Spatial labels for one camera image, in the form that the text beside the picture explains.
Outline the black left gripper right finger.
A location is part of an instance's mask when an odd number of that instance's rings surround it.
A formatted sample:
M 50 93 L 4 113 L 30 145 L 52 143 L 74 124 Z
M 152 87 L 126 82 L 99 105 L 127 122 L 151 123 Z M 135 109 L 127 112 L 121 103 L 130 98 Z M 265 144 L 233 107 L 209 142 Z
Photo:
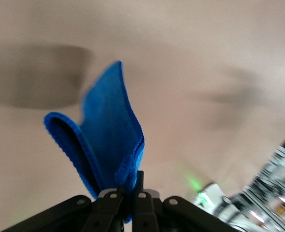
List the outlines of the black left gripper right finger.
M 179 196 L 161 200 L 143 187 L 144 172 L 137 172 L 132 195 L 134 232 L 235 232 L 236 229 Z

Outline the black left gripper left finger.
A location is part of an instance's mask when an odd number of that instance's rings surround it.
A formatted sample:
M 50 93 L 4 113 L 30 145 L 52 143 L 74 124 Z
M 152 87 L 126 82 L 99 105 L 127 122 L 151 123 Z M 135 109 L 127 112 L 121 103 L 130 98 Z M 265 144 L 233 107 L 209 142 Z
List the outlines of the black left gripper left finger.
M 124 197 L 116 188 L 101 192 L 94 202 L 84 195 L 69 198 L 29 217 L 5 232 L 122 232 L 118 211 Z

